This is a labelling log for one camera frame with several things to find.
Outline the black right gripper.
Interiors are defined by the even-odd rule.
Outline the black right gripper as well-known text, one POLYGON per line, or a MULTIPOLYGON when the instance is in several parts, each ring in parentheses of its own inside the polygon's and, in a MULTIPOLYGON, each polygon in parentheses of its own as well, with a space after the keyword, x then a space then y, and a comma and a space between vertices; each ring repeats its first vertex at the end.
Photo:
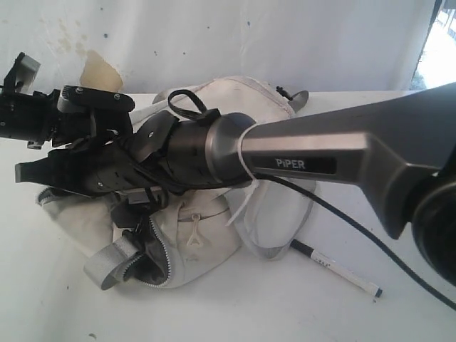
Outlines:
POLYGON ((206 158, 211 113, 180 120, 156 113, 129 135, 103 133, 48 158, 15 165, 15 182, 32 182, 88 197, 158 186, 180 195, 214 186, 206 158))

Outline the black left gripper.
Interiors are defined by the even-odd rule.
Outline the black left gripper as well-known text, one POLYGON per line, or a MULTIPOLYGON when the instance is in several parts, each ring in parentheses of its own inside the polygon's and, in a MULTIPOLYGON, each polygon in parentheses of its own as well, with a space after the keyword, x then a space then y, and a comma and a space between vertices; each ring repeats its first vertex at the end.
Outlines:
POLYGON ((46 95, 38 91, 28 95, 1 88, 1 137, 23 140, 29 146, 42 146, 51 141, 54 146, 66 144, 63 134, 65 115, 58 110, 61 92, 46 95))

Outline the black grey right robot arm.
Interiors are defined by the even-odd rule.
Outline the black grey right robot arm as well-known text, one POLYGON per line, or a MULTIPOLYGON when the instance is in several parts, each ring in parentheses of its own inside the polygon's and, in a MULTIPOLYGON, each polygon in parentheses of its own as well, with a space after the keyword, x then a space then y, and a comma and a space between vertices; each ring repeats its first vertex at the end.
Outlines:
POLYGON ((455 282, 455 85, 256 124, 196 101, 15 167, 17 182, 98 197, 157 185, 175 194, 259 178, 359 187, 392 239, 411 224, 425 261, 455 282))

